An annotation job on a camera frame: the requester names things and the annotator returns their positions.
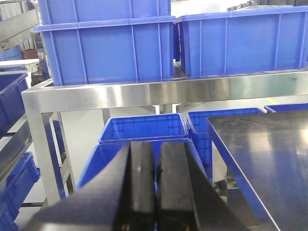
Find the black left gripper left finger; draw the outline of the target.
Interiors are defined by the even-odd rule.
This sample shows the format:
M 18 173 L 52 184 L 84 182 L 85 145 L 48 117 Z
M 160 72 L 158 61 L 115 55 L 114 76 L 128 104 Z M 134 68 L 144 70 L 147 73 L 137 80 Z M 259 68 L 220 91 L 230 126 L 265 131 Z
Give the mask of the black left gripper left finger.
M 22 229 L 152 231 L 154 169 L 149 142 L 126 142 L 93 179 L 68 198 L 37 212 Z

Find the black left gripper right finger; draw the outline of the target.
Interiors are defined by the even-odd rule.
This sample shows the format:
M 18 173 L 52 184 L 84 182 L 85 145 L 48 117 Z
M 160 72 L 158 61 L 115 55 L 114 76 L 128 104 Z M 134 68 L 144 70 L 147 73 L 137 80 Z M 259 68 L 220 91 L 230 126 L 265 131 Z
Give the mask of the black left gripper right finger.
M 165 142 L 157 166 L 159 231 L 246 231 L 198 166 L 186 142 Z

